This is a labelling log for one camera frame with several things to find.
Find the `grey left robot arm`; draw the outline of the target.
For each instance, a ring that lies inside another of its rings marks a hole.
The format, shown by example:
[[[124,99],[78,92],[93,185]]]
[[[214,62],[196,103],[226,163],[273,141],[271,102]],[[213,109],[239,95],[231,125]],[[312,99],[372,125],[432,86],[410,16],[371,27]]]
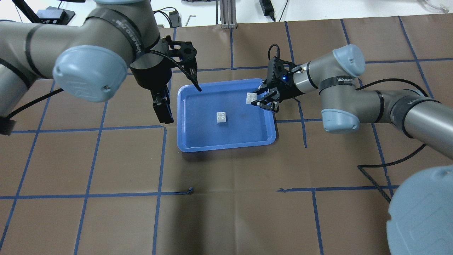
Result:
[[[65,91],[110,100],[130,70],[149,90],[160,123],[172,123],[168,83],[179,68],[198,91],[197,50],[161,37],[150,0],[97,0],[82,26],[1,21],[1,134],[13,116]]]

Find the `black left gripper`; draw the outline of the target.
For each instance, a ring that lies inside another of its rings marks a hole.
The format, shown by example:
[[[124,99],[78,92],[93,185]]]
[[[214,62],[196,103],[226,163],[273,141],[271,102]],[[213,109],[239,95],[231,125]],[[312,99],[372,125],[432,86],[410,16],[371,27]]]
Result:
[[[145,54],[132,63],[132,74],[136,82],[151,91],[152,106],[160,123],[174,123],[170,92],[167,87],[172,69],[178,68],[201,92],[197,79],[197,50],[191,41],[175,41],[171,37],[157,40],[156,45],[146,48]]]

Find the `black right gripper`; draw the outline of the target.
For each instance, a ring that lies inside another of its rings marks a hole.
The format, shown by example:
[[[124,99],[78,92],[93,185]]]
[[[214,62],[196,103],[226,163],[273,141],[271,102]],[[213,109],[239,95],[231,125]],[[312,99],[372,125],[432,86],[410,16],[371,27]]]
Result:
[[[301,73],[301,71],[301,66],[295,65],[294,63],[280,58],[270,59],[266,79],[253,92],[257,95],[267,92],[270,94],[270,97],[261,97],[251,101],[251,105],[278,113],[280,111],[280,102],[272,101],[271,99],[288,100],[304,94],[297,88],[294,81],[294,75]]]

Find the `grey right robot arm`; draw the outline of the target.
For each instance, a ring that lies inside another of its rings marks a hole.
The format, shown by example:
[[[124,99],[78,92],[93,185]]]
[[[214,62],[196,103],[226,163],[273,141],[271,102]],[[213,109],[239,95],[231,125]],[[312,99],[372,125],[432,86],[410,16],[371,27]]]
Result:
[[[358,170],[389,203],[387,243],[392,255],[452,254],[452,165],[425,169],[410,176],[390,197],[367,173],[402,163],[430,147],[449,159],[453,154],[452,107],[429,97],[417,84],[413,89],[367,90],[355,79],[365,71],[365,60],[356,45],[332,50],[303,65],[284,61],[280,50],[268,57],[267,76],[248,103],[272,112],[284,100],[317,91],[326,132],[356,132],[361,123],[388,123],[422,145],[406,157],[381,165],[361,164]]]

